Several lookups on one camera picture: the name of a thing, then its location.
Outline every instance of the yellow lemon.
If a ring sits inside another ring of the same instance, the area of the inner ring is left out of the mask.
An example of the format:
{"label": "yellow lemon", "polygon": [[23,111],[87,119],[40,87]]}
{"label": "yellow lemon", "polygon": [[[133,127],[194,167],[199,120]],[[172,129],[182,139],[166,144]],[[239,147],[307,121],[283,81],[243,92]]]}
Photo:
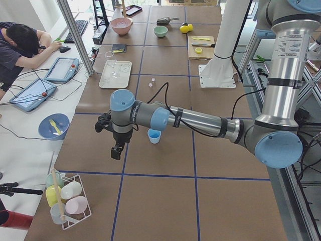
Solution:
{"label": "yellow lemon", "polygon": [[181,26],[180,27],[180,31],[183,33],[183,34],[186,34],[186,33],[188,33],[189,32],[189,27],[188,26]]}
{"label": "yellow lemon", "polygon": [[189,32],[193,31],[193,24],[188,24],[187,27],[189,28]]}

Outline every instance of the cutting board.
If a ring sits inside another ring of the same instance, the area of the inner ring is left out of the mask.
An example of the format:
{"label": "cutting board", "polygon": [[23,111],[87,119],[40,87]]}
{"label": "cutting board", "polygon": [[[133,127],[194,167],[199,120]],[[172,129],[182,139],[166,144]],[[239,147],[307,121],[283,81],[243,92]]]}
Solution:
{"label": "cutting board", "polygon": [[[210,40],[196,40],[192,38],[209,38]],[[200,47],[203,49],[202,53],[197,54],[195,53],[195,48],[193,47],[192,43],[196,44],[215,44],[214,37],[212,36],[188,36],[188,50],[189,50],[189,59],[212,59],[214,55],[214,48],[205,48]]]}

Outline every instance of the blue plate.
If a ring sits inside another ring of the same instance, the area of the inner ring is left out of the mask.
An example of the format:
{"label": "blue plate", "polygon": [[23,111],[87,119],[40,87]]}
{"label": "blue plate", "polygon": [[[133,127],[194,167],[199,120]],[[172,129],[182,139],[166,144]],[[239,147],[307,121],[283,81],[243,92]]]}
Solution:
{"label": "blue plate", "polygon": [[[50,124],[50,119],[54,120],[57,128],[62,132],[61,134],[58,134],[56,129]],[[38,127],[38,132],[43,138],[46,138],[48,140],[62,140],[66,136],[69,124],[69,119],[65,114],[52,114],[41,121]]]}

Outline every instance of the yellow cup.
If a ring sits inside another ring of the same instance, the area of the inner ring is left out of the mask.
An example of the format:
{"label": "yellow cup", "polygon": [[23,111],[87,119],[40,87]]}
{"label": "yellow cup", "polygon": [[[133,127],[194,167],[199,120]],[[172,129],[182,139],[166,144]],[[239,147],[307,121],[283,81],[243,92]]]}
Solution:
{"label": "yellow cup", "polygon": [[[59,186],[58,186],[58,190],[59,190],[59,195],[60,195],[61,188]],[[47,188],[47,190],[46,190],[46,198],[47,198],[48,205],[50,207],[52,207],[53,205],[55,205],[58,202],[54,185],[49,186]]]}

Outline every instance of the wooden stick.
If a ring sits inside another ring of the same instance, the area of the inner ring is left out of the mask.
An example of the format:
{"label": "wooden stick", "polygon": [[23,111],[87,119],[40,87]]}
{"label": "wooden stick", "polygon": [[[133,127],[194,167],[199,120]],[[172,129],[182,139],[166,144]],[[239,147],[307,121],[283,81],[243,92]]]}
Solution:
{"label": "wooden stick", "polygon": [[52,179],[53,179],[54,185],[55,185],[55,192],[56,192],[56,197],[57,197],[59,211],[60,211],[60,218],[61,218],[62,221],[66,221],[64,207],[62,205],[61,196],[60,196],[59,189],[58,189],[58,183],[57,183],[56,170],[55,169],[51,170],[51,175],[52,175]]}
{"label": "wooden stick", "polygon": [[123,12],[123,14],[124,14],[124,18],[127,18],[126,8],[125,8],[125,1],[124,1],[124,0],[121,0],[121,4],[122,4],[122,12]]}

